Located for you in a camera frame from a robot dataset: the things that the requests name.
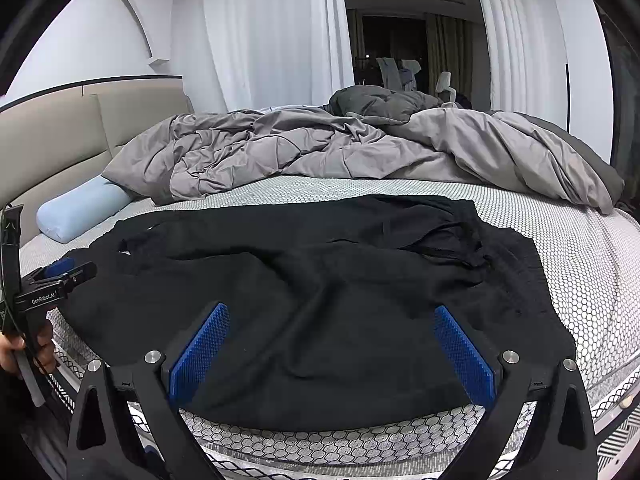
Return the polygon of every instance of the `curtain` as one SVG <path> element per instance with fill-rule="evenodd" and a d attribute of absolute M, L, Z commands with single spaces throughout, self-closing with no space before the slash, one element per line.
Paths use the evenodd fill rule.
<path fill-rule="evenodd" d="M 451 87 L 471 98 L 474 58 L 471 23 L 439 14 L 427 13 L 425 18 L 429 93 L 435 95 L 441 72 L 451 72 Z"/>
<path fill-rule="evenodd" d="M 493 110 L 566 127 L 566 48 L 556 0 L 480 0 Z"/>
<path fill-rule="evenodd" d="M 365 57 L 362 12 L 358 9 L 348 9 L 347 23 L 349 24 L 351 59 L 353 60 L 353 66 L 358 66 L 358 60 L 364 59 Z"/>
<path fill-rule="evenodd" d="M 204 0 L 229 110 L 321 105 L 353 85 L 344 0 Z"/>

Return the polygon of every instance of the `bed frame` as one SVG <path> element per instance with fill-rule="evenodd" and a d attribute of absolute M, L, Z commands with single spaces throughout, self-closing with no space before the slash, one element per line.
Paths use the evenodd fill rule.
<path fill-rule="evenodd" d="M 181 76 L 126 76 L 47 89 L 0 108 L 0 206 L 24 204 L 24 245 L 45 202 L 97 176 L 122 146 L 193 112 Z"/>

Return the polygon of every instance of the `metal screw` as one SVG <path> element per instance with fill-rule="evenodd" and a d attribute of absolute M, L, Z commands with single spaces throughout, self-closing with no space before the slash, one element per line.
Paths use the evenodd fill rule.
<path fill-rule="evenodd" d="M 162 354 L 158 350 L 152 350 L 151 352 L 146 353 L 145 361 L 152 365 L 153 363 L 157 363 L 161 356 Z"/>
<path fill-rule="evenodd" d="M 88 364 L 86 369 L 90 372 L 97 372 L 100 369 L 100 366 L 102 366 L 100 359 L 94 359 Z"/>
<path fill-rule="evenodd" d="M 562 361 L 562 364 L 570 372 L 575 372 L 578 369 L 578 365 L 573 359 L 565 359 L 564 361 Z"/>
<path fill-rule="evenodd" d="M 513 350 L 505 350 L 502 352 L 502 358 L 510 365 L 514 365 L 520 360 L 520 356 Z"/>

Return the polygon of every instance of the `human hand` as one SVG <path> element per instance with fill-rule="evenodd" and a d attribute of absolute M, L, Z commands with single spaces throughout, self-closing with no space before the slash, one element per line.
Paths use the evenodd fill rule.
<path fill-rule="evenodd" d="M 47 374 L 52 373 L 56 369 L 56 359 L 53 357 L 54 345 L 51 341 L 53 337 L 53 327 L 47 319 L 47 323 L 42 327 L 38 334 L 38 360 Z M 0 334 L 0 367 L 13 375 L 19 375 L 18 364 L 15 362 L 13 350 L 23 350 L 24 341 L 20 336 L 8 338 Z"/>

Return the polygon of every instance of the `white mattress cover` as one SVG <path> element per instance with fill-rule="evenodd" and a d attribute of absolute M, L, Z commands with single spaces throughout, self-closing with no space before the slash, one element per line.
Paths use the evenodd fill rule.
<path fill-rule="evenodd" d="M 588 390 L 604 386 L 619 368 L 638 357 L 640 226 L 618 210 L 605 217 L 591 208 L 485 186 L 278 176 L 199 201 L 155 207 L 147 199 L 131 203 L 68 244 L 37 236 L 21 249 L 22 272 L 55 261 L 73 248 L 86 247 L 118 220 L 147 212 L 319 202 L 369 193 L 439 194 L 473 200 L 484 221 L 533 238 L 556 312 L 576 339 L 577 363 Z M 95 354 L 73 334 L 60 313 L 54 311 L 50 318 L 57 342 L 84 366 Z M 506 452 L 519 446 L 533 407 L 525 405 Z M 208 449 L 252 463 L 290 463 L 293 469 L 306 464 L 316 474 L 328 474 L 325 465 L 333 466 L 329 470 L 336 474 L 335 466 L 341 465 L 340 476 L 396 476 L 399 467 L 405 474 L 442 470 L 482 414 L 479 406 L 466 406 L 380 428 L 302 435 L 230 428 L 187 412 L 183 417 Z"/>

